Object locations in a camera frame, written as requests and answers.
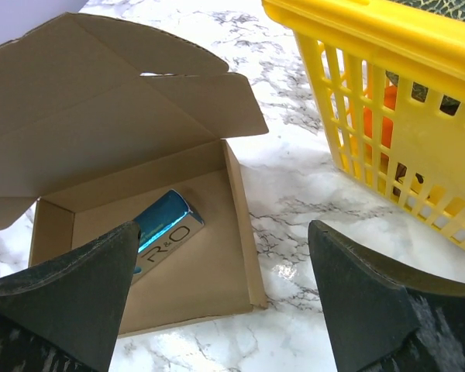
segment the orange object in basket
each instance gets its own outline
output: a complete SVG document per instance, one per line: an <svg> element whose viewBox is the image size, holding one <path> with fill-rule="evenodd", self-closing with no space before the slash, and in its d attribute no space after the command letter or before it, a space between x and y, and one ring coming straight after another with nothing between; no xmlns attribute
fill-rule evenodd
<svg viewBox="0 0 465 372"><path fill-rule="evenodd" d="M394 110L396 107L396 95L398 89L394 85L390 85L384 89L384 106ZM365 136L372 138L372 110L369 108L363 109L363 130ZM382 144L388 149L391 148L391 137L393 135L393 122L391 119L384 117L382 119Z"/></svg>

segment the yellow plastic basket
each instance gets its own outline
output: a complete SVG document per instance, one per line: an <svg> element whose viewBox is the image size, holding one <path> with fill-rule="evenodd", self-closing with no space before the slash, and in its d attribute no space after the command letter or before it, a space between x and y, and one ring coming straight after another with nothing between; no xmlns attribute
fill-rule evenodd
<svg viewBox="0 0 465 372"><path fill-rule="evenodd" d="M263 6L294 31L338 168L465 250L465 22L388 0ZM386 71L400 77L394 108ZM440 110L445 95L456 113Z"/></svg>

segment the slot in cardboard lid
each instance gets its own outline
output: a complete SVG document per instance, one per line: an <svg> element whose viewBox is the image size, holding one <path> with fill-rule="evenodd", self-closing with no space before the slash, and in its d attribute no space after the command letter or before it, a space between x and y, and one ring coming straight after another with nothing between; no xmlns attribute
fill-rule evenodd
<svg viewBox="0 0 465 372"><path fill-rule="evenodd" d="M0 227L24 198L266 133L248 80L228 69L186 40L97 15L65 13L2 44Z"/></svg>

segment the marble table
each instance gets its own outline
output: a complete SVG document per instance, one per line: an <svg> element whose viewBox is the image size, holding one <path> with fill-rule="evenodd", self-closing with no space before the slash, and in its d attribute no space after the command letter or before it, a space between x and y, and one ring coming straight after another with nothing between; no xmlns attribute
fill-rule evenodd
<svg viewBox="0 0 465 372"><path fill-rule="evenodd" d="M260 0L91 0L82 12L155 26L245 74L270 133L230 140L240 163L270 307L120 339L116 371L334 372L308 259L321 219L413 267L465 282L465 253L332 165L295 40ZM0 277L27 266L34 209L0 232Z"/></svg>

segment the brown cardboard box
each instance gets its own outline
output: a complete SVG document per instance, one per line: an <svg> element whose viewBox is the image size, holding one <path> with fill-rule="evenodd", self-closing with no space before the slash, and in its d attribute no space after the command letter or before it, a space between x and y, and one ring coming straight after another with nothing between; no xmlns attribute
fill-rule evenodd
<svg viewBox="0 0 465 372"><path fill-rule="evenodd" d="M131 287L120 334L267 305L239 164L223 140L267 126L248 80L228 69L176 36L84 14L0 46L0 229L40 197L30 265L170 188L205 220Z"/></svg>

